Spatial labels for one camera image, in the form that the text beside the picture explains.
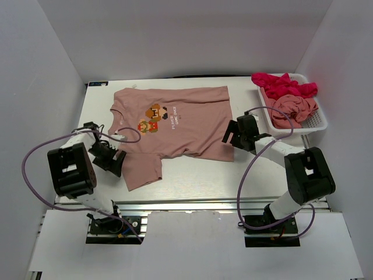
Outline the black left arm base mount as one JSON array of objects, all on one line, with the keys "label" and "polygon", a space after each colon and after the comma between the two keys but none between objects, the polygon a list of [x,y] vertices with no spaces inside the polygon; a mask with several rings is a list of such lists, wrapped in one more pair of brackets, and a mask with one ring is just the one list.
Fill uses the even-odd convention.
[{"label": "black left arm base mount", "polygon": [[[141,240],[145,237],[146,218],[141,216],[123,216],[132,226]],[[87,230],[86,244],[115,244],[115,245],[140,245],[141,242],[130,230],[128,225],[120,221],[109,223],[112,229],[107,229],[103,225],[99,226],[90,220]]]}]

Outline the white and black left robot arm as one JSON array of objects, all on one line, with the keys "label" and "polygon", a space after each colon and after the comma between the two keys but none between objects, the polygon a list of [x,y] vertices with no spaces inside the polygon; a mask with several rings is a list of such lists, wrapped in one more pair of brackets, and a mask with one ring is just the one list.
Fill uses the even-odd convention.
[{"label": "white and black left robot arm", "polygon": [[106,213],[103,226],[111,233],[120,231],[123,218],[114,201],[98,189],[94,167],[120,177],[125,156],[115,141],[101,139],[97,124],[84,123],[66,144],[47,153],[56,194]]}]

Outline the dusty pink t shirt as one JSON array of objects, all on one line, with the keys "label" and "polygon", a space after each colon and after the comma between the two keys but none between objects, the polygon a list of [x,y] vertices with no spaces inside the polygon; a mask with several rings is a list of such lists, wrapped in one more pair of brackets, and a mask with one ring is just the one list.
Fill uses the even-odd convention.
[{"label": "dusty pink t shirt", "polygon": [[126,135],[122,175],[129,191],[163,178],[162,159],[193,158],[234,161],[223,143],[232,112],[227,86],[192,89],[133,89],[114,93],[109,134]]}]

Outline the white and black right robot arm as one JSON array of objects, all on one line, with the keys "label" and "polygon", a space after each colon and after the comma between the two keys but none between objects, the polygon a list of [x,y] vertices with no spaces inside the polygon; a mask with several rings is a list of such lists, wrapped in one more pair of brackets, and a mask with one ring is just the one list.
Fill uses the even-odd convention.
[{"label": "white and black right robot arm", "polygon": [[[256,119],[246,113],[231,120],[222,142],[255,155],[247,167],[237,192],[237,213],[241,223],[252,230],[266,229],[278,232],[284,222],[297,213],[304,205],[336,191],[336,184],[322,151],[317,147],[298,148],[282,142],[280,136],[259,132]],[[262,219],[256,225],[249,225],[241,215],[240,196],[243,183],[255,161],[267,158],[282,166],[286,172],[287,191],[277,200],[267,205]]]}]

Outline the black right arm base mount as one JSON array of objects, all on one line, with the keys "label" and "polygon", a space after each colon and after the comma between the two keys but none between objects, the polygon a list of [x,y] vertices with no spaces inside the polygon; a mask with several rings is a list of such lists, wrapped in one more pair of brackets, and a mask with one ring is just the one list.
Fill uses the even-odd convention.
[{"label": "black right arm base mount", "polygon": [[262,230],[248,229],[242,222],[237,226],[244,230],[246,248],[299,247],[298,227],[295,218]]}]

